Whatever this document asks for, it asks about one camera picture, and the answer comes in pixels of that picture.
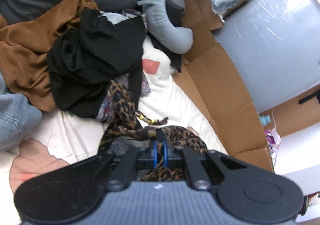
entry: small bottle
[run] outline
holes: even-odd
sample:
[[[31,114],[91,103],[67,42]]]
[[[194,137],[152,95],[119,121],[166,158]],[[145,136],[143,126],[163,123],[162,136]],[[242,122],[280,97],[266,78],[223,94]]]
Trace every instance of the small bottle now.
[[[269,124],[271,122],[270,116],[259,116],[259,117],[260,117],[260,122],[261,122],[262,126],[266,126],[267,124]]]

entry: pink patch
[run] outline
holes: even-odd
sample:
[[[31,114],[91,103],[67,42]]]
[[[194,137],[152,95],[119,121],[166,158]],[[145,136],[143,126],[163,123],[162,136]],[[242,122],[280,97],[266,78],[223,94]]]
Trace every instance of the pink patch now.
[[[37,174],[34,174],[34,173],[22,173],[21,174],[21,180],[23,180],[25,182],[26,180],[29,180],[29,179],[31,179],[31,178],[33,178],[35,176],[37,176]]]
[[[149,59],[142,59],[142,66],[143,66],[143,70],[146,73],[150,75],[155,75],[158,72],[160,62],[149,60]]]

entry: denim jeans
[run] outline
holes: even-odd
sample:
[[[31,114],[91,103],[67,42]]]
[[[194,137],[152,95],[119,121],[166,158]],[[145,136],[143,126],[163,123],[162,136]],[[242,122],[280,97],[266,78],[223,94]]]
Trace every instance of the denim jeans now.
[[[42,119],[23,94],[13,94],[0,73],[0,152],[17,146]]]

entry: leopard print scarf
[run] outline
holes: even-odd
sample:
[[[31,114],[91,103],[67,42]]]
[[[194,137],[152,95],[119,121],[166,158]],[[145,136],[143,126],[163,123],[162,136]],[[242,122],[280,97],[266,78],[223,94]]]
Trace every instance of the leopard print scarf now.
[[[176,181],[183,179],[181,169],[170,169],[163,166],[163,141],[157,137],[156,131],[161,131],[162,137],[169,137],[173,146],[191,147],[199,153],[207,151],[206,144],[200,137],[196,136],[190,130],[180,126],[155,127],[147,126],[142,128],[137,120],[134,103],[131,93],[128,89],[114,80],[110,81],[109,92],[113,97],[114,116],[107,130],[105,131],[100,149],[108,149],[113,141],[119,136],[129,136],[139,141],[156,139],[158,144],[158,166],[150,173],[142,177],[143,181]]]

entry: brown fabric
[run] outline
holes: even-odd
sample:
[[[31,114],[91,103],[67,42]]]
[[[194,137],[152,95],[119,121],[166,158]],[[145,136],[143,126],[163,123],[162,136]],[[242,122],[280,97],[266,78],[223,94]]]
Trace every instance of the brown fabric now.
[[[98,9],[93,0],[64,0],[39,18],[3,27],[0,16],[0,70],[13,93],[24,94],[36,108],[56,108],[50,89],[47,52],[65,31],[79,23],[84,7]]]
[[[132,102],[131,93],[126,86],[111,80],[108,91],[113,97],[113,108],[115,109],[115,113],[102,137],[99,149],[109,149],[111,144],[118,137],[123,136],[131,137],[138,141],[150,139],[156,140],[158,145],[158,166],[149,174],[142,177],[143,181],[176,181],[183,179],[181,169],[163,167],[162,138],[170,138],[173,146],[191,147],[199,153],[205,153],[207,151],[207,146],[201,138],[184,127],[166,126],[158,128],[147,126],[141,128],[141,125],[136,118],[135,106]]]

